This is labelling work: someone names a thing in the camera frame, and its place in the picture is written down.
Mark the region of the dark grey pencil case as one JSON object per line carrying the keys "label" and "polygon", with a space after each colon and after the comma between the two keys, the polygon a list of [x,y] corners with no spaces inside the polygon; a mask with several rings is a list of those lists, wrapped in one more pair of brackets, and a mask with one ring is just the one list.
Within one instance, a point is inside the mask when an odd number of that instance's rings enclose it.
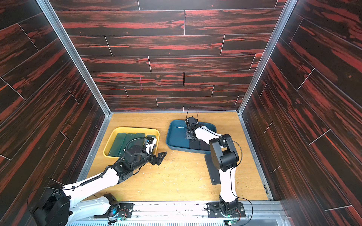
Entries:
{"label": "dark grey pencil case", "polygon": [[194,134],[187,133],[186,138],[189,140],[189,148],[190,149],[195,149],[195,150],[200,150],[201,149],[201,143]]}
{"label": "dark grey pencil case", "polygon": [[219,170],[214,166],[211,154],[205,155],[205,161],[212,185],[219,185],[221,183]]}

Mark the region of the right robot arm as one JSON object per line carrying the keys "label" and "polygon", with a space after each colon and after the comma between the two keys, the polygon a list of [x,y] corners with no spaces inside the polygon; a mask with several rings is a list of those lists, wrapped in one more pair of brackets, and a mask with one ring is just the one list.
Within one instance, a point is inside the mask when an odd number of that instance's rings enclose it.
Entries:
{"label": "right robot arm", "polygon": [[239,207],[235,184],[239,155],[231,136],[215,133],[204,125],[188,126],[188,134],[210,145],[212,162],[219,171],[221,181],[219,208],[224,216],[230,216]]}

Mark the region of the teal plastic tray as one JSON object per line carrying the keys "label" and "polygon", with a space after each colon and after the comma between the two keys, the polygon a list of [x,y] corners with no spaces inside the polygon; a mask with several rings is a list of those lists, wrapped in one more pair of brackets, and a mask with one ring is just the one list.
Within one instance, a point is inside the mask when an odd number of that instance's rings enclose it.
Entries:
{"label": "teal plastic tray", "polygon": [[186,139],[187,126],[185,120],[174,120],[170,123],[166,144],[172,150],[191,153],[210,154],[210,151],[195,150],[189,148],[189,140]]}

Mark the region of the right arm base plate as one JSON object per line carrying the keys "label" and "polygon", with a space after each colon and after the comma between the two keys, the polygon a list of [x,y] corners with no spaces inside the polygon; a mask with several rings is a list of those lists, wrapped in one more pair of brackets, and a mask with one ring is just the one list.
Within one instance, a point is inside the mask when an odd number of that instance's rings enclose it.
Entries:
{"label": "right arm base plate", "polygon": [[220,202],[208,202],[204,210],[209,218],[244,218],[246,216],[244,206],[239,202],[236,206],[230,207]]}

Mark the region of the yellow plastic tray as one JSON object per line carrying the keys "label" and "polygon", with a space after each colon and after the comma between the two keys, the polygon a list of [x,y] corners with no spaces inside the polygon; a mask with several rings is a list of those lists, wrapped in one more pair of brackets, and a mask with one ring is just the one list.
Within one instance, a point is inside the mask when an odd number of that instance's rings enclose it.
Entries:
{"label": "yellow plastic tray", "polygon": [[[108,156],[108,153],[112,147],[112,144],[116,138],[116,135],[118,133],[145,133],[145,135],[154,135],[156,138],[157,138],[157,143],[156,143],[156,148],[154,150],[153,153],[156,152],[157,150],[157,146],[158,146],[158,142],[159,142],[159,136],[160,136],[160,133],[158,130],[156,129],[148,129],[148,128],[135,128],[135,127],[118,127],[116,129],[114,129],[107,141],[107,144],[103,150],[103,154],[105,157],[107,158],[113,158],[113,159],[118,159],[119,157],[111,157],[111,156]],[[132,139],[128,142],[128,144],[126,145],[126,149],[131,147],[131,146],[134,146],[134,145],[139,145],[139,146],[145,146],[146,144],[146,138],[136,138],[136,139]]]}

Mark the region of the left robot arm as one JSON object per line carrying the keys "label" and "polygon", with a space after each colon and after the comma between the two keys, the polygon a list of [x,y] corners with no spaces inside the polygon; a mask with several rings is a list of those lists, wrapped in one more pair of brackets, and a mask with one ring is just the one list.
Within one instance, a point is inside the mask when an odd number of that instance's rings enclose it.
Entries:
{"label": "left robot arm", "polygon": [[166,152],[153,154],[150,146],[134,146],[103,172],[62,188],[47,187],[31,214],[39,226],[65,226],[79,219],[105,216],[118,218],[127,214],[111,194],[97,199],[88,197],[109,187],[118,185],[134,175],[147,163],[160,165]]}

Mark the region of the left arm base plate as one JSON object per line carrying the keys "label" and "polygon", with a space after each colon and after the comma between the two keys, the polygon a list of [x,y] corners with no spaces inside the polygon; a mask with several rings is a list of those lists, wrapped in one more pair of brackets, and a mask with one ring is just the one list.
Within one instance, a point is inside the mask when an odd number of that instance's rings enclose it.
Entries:
{"label": "left arm base plate", "polygon": [[105,214],[94,215],[93,218],[125,220],[132,217],[133,208],[132,202],[119,202],[117,205],[112,204]]}

